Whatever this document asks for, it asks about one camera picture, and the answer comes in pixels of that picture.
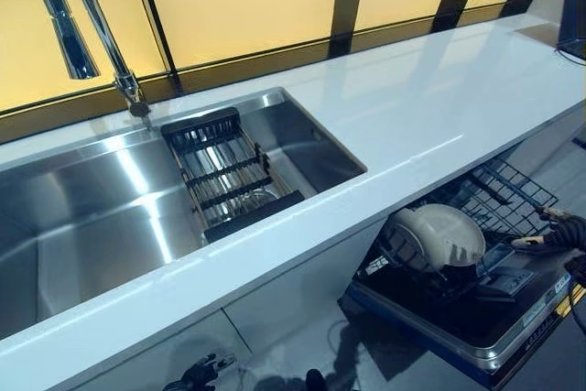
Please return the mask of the dark right robot hand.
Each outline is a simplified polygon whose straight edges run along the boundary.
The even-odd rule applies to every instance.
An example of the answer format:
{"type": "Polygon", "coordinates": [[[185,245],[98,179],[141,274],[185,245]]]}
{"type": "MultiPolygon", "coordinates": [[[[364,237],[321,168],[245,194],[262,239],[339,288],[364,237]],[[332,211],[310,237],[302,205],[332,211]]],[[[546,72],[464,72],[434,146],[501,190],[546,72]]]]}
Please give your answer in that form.
{"type": "Polygon", "coordinates": [[[536,208],[539,218],[549,221],[544,235],[525,236],[511,242],[511,246],[525,250],[578,249],[585,252],[585,219],[555,208],[536,208]]]}

